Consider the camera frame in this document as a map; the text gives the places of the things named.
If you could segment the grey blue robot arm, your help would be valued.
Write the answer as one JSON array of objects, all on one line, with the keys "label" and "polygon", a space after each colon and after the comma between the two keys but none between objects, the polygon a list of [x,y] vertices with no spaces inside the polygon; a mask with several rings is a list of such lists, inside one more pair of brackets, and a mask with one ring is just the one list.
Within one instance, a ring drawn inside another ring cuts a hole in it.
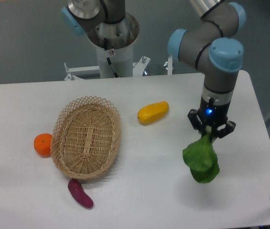
[{"label": "grey blue robot arm", "polygon": [[[235,123],[227,112],[243,63],[244,48],[233,39],[246,22],[243,7],[223,0],[193,0],[202,20],[194,31],[177,29],[169,38],[171,58],[204,74],[200,107],[188,118],[211,141],[232,133]],[[66,25],[86,34],[97,51],[102,78],[132,77],[132,46],[139,35],[137,20],[125,10],[123,0],[70,0],[61,9]]]}]

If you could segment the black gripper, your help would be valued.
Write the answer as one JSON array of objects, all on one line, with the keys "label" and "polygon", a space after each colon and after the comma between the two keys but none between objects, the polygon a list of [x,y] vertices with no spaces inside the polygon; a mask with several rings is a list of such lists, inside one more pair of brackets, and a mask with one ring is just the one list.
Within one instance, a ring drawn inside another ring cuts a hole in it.
[{"label": "black gripper", "polygon": [[206,135],[206,126],[212,127],[212,143],[218,138],[224,138],[235,130],[236,123],[227,120],[227,113],[230,103],[224,105],[209,105],[207,101],[201,98],[198,110],[191,109],[188,113],[188,119],[201,136]]}]

